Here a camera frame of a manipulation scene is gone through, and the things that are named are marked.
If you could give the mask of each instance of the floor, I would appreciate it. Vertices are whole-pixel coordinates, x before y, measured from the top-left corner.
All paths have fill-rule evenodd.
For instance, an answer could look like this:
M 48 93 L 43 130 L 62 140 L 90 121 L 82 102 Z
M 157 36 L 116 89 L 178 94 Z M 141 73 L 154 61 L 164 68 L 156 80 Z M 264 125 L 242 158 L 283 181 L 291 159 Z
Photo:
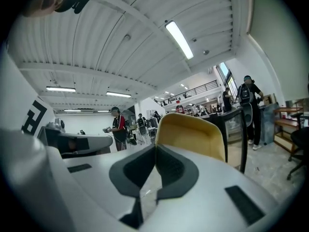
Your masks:
M 128 148 L 143 149 L 150 144 L 127 145 Z M 115 145 L 111 146 L 111 152 L 116 152 Z M 241 142 L 231 142 L 228 145 L 229 165 L 240 165 Z M 287 180 L 288 173 L 298 164 L 299 160 L 288 161 L 290 154 L 275 143 L 263 146 L 254 151 L 248 146 L 247 164 L 245 175 L 263 186 L 279 203 L 283 202 L 301 187 L 305 180 L 305 168 L 294 172 L 291 180 Z M 140 191 L 141 208 L 146 220 L 155 210 L 156 192 L 162 188 L 161 177 L 156 168 L 153 169 L 146 183 Z

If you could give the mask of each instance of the glass railing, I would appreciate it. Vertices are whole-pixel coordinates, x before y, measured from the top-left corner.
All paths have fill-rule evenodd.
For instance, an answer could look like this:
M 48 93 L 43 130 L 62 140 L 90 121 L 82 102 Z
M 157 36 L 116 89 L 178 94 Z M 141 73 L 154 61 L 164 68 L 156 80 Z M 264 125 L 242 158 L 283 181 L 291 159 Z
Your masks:
M 201 86 L 190 89 L 190 90 L 183 92 L 183 93 L 180 93 L 178 95 L 171 96 L 171 97 L 169 97 L 169 98 L 167 98 L 167 99 L 165 99 L 161 102 L 160 101 L 157 101 L 157 102 L 158 102 L 159 105 L 166 106 L 166 105 L 169 105 L 169 104 L 176 103 L 176 101 L 181 101 L 181 100 L 187 99 L 189 97 L 198 95 L 200 93 L 206 92 L 208 90 L 211 90 L 211 89 L 214 89 L 214 88 L 217 88 L 217 87 L 219 87 L 217 80 L 214 80 L 212 82 L 203 84 Z

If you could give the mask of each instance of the white sneaker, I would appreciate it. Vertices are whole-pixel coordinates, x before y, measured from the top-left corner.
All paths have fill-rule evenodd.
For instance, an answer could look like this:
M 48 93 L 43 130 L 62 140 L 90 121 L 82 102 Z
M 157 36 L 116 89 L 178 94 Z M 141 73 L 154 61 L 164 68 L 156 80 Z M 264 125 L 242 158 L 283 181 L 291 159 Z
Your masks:
M 257 150 L 257 149 L 259 149 L 260 147 L 262 147 L 262 146 L 261 146 L 261 145 L 253 145 L 252 149 L 253 149 L 253 150 Z

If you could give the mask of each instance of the ceiling light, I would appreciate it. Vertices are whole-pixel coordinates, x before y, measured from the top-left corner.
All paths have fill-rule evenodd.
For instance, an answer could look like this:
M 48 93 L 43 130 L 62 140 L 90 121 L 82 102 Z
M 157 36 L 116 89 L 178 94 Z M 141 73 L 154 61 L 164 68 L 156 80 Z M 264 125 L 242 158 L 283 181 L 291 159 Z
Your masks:
M 106 92 L 107 95 L 113 95 L 113 96 L 120 96 L 120 97 L 126 97 L 126 98 L 130 98 L 131 95 L 127 95 L 127 94 L 121 94 L 121 93 L 114 93 L 114 92 Z
M 71 110 L 71 109 L 65 109 L 65 112 L 81 112 L 81 110 Z
M 49 91 L 62 91 L 62 92 L 76 92 L 76 89 L 73 87 L 51 87 L 47 86 L 47 90 Z
M 171 35 L 174 37 L 174 39 L 177 41 L 178 45 L 182 49 L 183 53 L 187 57 L 187 59 L 193 58 L 193 53 L 185 40 L 183 34 L 177 27 L 176 23 L 174 21 L 170 21 L 165 25 L 166 29 L 171 33 Z

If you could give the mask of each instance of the office chair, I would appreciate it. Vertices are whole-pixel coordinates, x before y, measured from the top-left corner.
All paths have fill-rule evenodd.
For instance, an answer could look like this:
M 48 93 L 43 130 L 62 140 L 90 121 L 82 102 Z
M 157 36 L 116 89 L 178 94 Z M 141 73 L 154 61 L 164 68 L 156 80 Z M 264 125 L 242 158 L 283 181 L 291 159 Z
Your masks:
M 303 113 L 297 113 L 291 115 L 292 118 L 296 118 L 298 122 L 298 130 L 292 132 L 291 139 L 293 143 L 298 147 L 293 153 L 291 153 L 288 161 L 292 161 L 292 157 L 301 160 L 301 162 L 294 167 L 290 173 L 287 176 L 287 180 L 291 180 L 292 173 L 301 168 L 302 166 L 306 166 L 308 164 L 308 149 L 309 149 L 309 127 L 303 127 L 301 128 L 300 123 L 300 116 L 302 116 Z M 296 153 L 300 150 L 304 151 L 303 155 L 296 155 Z

